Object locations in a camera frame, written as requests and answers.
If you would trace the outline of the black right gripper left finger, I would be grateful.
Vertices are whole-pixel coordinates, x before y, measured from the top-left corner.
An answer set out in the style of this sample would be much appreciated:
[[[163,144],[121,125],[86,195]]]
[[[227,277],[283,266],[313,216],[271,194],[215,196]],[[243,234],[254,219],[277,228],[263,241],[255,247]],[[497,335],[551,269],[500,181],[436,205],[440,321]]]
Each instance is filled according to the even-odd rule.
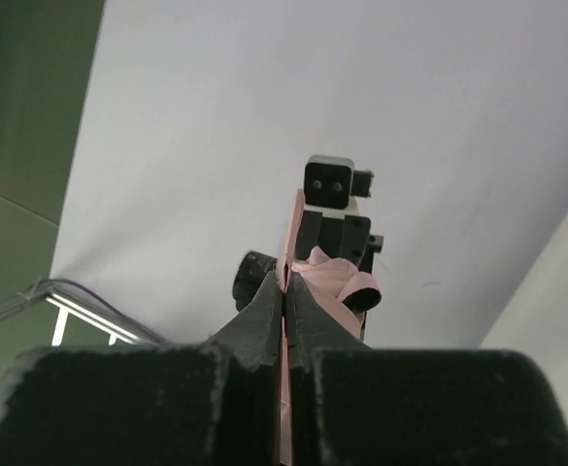
[[[276,465],[283,295],[269,273],[199,345],[39,348],[0,382],[0,465]]]

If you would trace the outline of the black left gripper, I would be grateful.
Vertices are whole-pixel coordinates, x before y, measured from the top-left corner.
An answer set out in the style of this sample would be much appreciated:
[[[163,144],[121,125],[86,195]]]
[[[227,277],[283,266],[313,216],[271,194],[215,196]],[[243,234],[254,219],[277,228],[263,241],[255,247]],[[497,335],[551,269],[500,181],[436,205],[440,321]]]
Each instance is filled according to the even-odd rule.
[[[349,260],[362,272],[373,276],[374,257],[382,251],[383,238],[371,233],[371,220],[365,216],[332,218],[323,213],[303,212],[295,244],[295,258],[307,259],[313,247],[320,247],[332,258]],[[380,299],[363,291],[359,297],[347,298],[345,304],[356,313],[363,313],[362,339],[364,338],[367,313],[375,309]]]

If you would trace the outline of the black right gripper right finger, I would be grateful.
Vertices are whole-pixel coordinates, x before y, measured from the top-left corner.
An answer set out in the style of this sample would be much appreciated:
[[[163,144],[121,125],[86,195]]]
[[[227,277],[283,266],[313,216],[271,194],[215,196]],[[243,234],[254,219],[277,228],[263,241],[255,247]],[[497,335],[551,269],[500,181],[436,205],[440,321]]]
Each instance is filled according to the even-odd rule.
[[[370,349],[298,274],[285,297],[296,465],[568,465],[546,377],[511,350]]]

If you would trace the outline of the pink folding umbrella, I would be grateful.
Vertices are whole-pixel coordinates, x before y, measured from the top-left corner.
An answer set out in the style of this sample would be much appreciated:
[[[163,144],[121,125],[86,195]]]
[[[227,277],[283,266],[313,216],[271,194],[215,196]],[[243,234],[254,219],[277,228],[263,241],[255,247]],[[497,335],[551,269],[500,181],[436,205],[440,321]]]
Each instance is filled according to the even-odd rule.
[[[346,329],[356,340],[362,339],[364,314],[354,313],[345,304],[347,298],[359,297],[368,291],[380,299],[377,281],[372,275],[362,272],[345,258],[332,258],[320,247],[311,249],[307,259],[296,259],[294,247],[297,240],[302,215],[305,208],[305,195],[299,189],[295,193],[291,217],[280,258],[277,261],[277,277],[280,289],[286,291],[293,273],[303,278],[317,304],[338,324]],[[282,335],[281,395],[280,395],[280,462],[292,463],[291,405],[287,337]]]

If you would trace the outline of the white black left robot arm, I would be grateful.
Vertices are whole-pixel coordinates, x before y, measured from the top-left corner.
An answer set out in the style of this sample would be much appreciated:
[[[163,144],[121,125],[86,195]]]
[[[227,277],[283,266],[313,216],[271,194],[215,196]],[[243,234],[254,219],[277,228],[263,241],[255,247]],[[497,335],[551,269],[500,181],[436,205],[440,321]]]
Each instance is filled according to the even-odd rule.
[[[367,313],[382,300],[372,271],[383,244],[371,226],[366,216],[333,218],[295,207],[279,257],[252,250],[242,259],[232,285],[236,309],[250,303],[268,273],[281,283],[297,273],[316,302],[362,341]]]

